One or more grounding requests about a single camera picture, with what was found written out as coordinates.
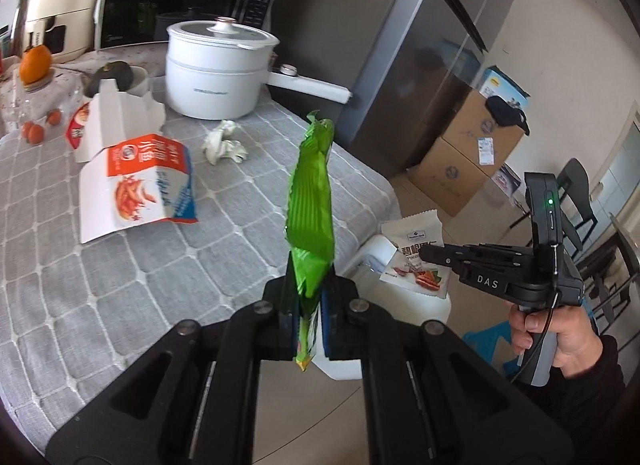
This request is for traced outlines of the person's right hand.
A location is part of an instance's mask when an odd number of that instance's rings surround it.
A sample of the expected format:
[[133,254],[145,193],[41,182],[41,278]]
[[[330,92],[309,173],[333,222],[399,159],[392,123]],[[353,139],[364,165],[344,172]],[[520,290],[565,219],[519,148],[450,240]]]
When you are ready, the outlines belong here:
[[[534,334],[544,330],[547,311],[525,313],[511,306],[509,324],[512,348],[517,355],[524,355],[533,347]],[[558,346],[553,367],[561,370],[565,378],[574,378],[590,371],[599,361],[603,343],[594,333],[587,312],[582,307],[564,306],[554,311],[548,332],[556,335]]]

